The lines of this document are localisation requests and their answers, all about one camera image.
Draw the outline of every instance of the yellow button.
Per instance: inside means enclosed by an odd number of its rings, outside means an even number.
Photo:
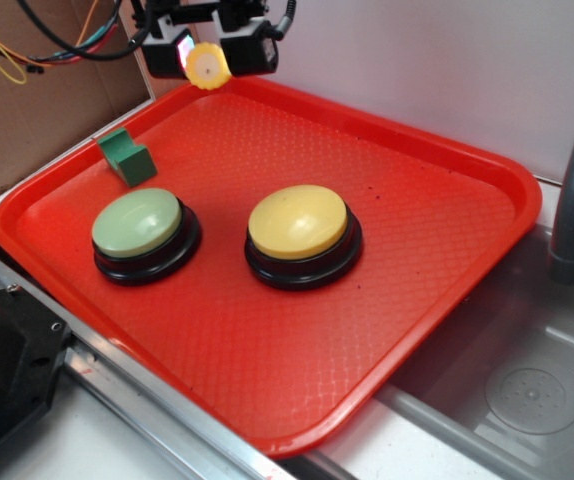
[[[100,212],[92,239],[105,255],[129,258],[159,247],[180,225],[182,210],[176,196],[160,188],[123,195]]]
[[[347,228],[347,207],[333,190],[318,185],[285,188],[251,212],[249,235],[265,255],[302,260],[332,247]]]

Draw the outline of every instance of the green button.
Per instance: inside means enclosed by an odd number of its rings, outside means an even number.
[[[129,258],[159,247],[178,228],[182,212],[167,190],[147,188],[110,203],[96,218],[92,239],[111,257]]]

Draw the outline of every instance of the white wall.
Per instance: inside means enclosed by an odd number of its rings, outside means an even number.
[[[268,3],[277,21],[285,0]],[[562,180],[574,0],[301,0],[279,46],[273,80]]]

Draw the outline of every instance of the green block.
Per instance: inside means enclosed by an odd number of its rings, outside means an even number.
[[[114,172],[130,187],[135,187],[158,173],[144,145],[135,145],[129,132],[119,128],[97,140]]]

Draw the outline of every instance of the yellow gear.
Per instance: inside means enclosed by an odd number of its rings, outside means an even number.
[[[214,43],[197,44],[187,55],[187,78],[203,90],[222,87],[231,78],[223,49]]]

